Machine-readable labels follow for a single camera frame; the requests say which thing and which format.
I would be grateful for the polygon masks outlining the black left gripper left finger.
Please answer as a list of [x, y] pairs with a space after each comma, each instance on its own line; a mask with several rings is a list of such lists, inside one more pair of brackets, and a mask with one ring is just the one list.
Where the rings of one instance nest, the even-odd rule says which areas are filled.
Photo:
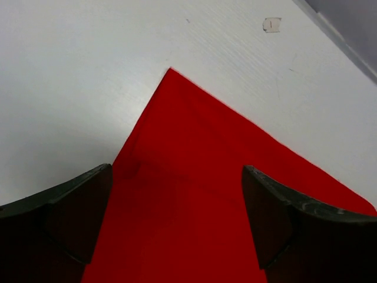
[[101, 164], [1, 206], [1, 282], [81, 282], [113, 185]]

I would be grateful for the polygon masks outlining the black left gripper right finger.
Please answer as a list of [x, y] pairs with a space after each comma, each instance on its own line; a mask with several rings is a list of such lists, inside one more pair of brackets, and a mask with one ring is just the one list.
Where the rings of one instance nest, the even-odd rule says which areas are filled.
[[252, 166], [242, 191], [268, 282], [375, 282], [376, 218], [291, 189]]

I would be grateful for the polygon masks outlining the red t-shirt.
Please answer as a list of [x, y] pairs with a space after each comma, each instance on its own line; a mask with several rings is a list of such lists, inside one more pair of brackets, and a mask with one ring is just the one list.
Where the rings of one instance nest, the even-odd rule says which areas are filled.
[[170, 69], [114, 164], [84, 282], [265, 282], [242, 168], [367, 215], [363, 197]]

